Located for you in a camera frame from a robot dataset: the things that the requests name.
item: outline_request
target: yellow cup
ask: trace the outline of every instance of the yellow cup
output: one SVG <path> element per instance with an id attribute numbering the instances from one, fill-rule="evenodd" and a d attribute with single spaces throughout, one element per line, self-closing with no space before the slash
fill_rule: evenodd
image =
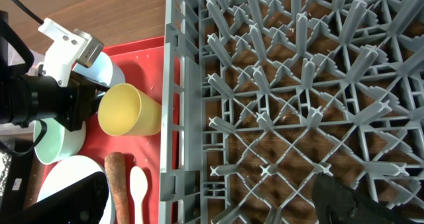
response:
<path id="1" fill-rule="evenodd" d="M 155 135 L 161 105 L 131 84 L 114 85 L 99 106 L 99 124 L 108 135 Z"/>

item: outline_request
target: white plate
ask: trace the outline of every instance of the white plate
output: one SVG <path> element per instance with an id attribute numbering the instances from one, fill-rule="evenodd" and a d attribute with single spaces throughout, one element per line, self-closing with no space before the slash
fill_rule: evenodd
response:
<path id="1" fill-rule="evenodd" d="M 37 201 L 59 192 L 60 190 L 74 184 L 92 173 L 105 170 L 94 160 L 81 155 L 71 156 L 59 162 L 44 181 Z M 100 224 L 115 223 L 115 205 L 113 204 L 111 190 L 107 198 L 105 211 L 100 220 Z"/>

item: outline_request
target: light green bowl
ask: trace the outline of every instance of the light green bowl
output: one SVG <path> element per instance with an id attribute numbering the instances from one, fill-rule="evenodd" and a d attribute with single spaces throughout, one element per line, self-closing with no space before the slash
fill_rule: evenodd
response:
<path id="1" fill-rule="evenodd" d="M 55 119 L 43 119 L 47 124 L 47 132 L 35 147 L 35 154 L 43 164 L 51 164 L 77 154 L 85 140 L 85 122 L 78 131 L 70 132 Z M 40 122 L 34 125 L 35 140 L 41 131 Z"/>

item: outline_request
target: white spoon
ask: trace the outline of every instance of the white spoon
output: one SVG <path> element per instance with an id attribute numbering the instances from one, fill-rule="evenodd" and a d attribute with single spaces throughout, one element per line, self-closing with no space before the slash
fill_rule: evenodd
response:
<path id="1" fill-rule="evenodd" d="M 130 193 L 134 200 L 135 224 L 143 224 L 142 203 L 148 189 L 146 174 L 137 166 L 131 168 Z"/>

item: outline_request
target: black object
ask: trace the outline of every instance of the black object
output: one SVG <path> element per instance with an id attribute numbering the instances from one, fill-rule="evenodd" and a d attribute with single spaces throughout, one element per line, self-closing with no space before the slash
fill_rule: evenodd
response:
<path id="1" fill-rule="evenodd" d="M 313 183 L 312 201 L 320 224 L 415 223 L 325 174 Z"/>
<path id="2" fill-rule="evenodd" d="M 8 81 L 27 73 L 34 63 L 34 55 L 7 24 L 7 12 L 5 11 L 0 12 L 0 40 L 0 51 L 2 51 L 0 54 L 0 80 Z M 7 65 L 7 43 L 19 53 L 25 61 L 24 64 Z"/>
<path id="3" fill-rule="evenodd" d="M 3 82 L 0 103 L 6 106 L 0 122 L 27 127 L 33 120 L 57 117 L 70 104 L 69 92 L 69 88 L 58 86 L 50 76 L 21 75 Z"/>
<path id="4" fill-rule="evenodd" d="M 99 223 L 108 197 L 106 175 L 96 172 L 20 213 L 1 218 L 0 224 Z"/>
<path id="5" fill-rule="evenodd" d="M 24 152 L 32 146 L 32 141 L 14 137 L 0 137 L 0 142 L 16 152 Z M 22 211 L 24 208 L 33 158 L 33 150 L 21 156 L 9 155 L 7 159 L 9 162 L 6 163 L 9 170 L 7 174 L 3 174 L 6 176 L 3 196 L 0 196 L 0 219 L 5 215 Z"/>
<path id="6" fill-rule="evenodd" d="M 76 131 L 81 129 L 83 121 L 88 120 L 99 109 L 97 93 L 107 91 L 109 88 L 93 83 L 81 74 L 71 71 L 65 89 L 68 96 L 66 109 L 54 118 L 69 131 Z"/>

